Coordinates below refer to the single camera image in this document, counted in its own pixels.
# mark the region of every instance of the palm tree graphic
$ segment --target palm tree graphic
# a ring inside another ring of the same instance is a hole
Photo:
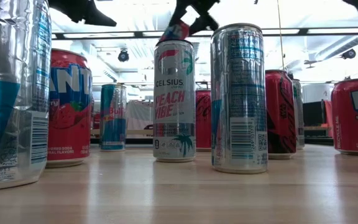
[[[187,134],[178,134],[175,136],[174,141],[180,141],[181,143],[181,146],[180,146],[180,152],[181,152],[181,149],[183,147],[183,157],[186,157],[186,153],[187,153],[187,149],[190,150],[190,147],[192,150],[194,150],[193,148],[193,141],[190,139],[191,135],[187,135]]]

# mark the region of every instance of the security camera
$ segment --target security camera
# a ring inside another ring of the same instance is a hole
[[[121,52],[118,55],[118,61],[126,62],[128,60],[129,60],[128,51],[126,49],[122,49]]]

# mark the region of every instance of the barcode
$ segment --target barcode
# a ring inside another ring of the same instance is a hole
[[[31,164],[47,160],[48,119],[32,116],[31,121]]]
[[[231,158],[253,159],[255,151],[254,118],[231,118]]]

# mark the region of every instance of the black and red can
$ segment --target black and red can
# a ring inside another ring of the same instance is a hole
[[[266,70],[267,140],[269,159],[296,153],[292,81],[283,70]]]
[[[196,91],[196,147],[211,152],[211,90]]]
[[[358,154],[358,79],[335,84],[331,93],[335,149]]]

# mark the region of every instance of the aluminum can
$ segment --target aluminum can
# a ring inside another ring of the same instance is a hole
[[[358,154],[358,79],[336,83],[331,92],[335,149]]]
[[[196,147],[211,151],[211,90],[196,90]]]
[[[100,104],[101,150],[125,150],[127,90],[121,84],[102,86]]]
[[[196,156],[195,55],[186,40],[159,42],[154,51],[154,157],[188,162]]]
[[[0,1],[0,189],[47,163],[51,31],[46,1]]]
[[[290,159],[296,153],[292,81],[283,70],[266,70],[269,159]]]
[[[302,92],[299,80],[293,79],[292,87],[295,110],[296,149],[302,150],[305,147],[305,124],[303,122]]]
[[[212,166],[221,172],[267,170],[264,41],[252,24],[212,36]]]
[[[52,49],[47,167],[75,166],[89,156],[91,91],[86,58]]]

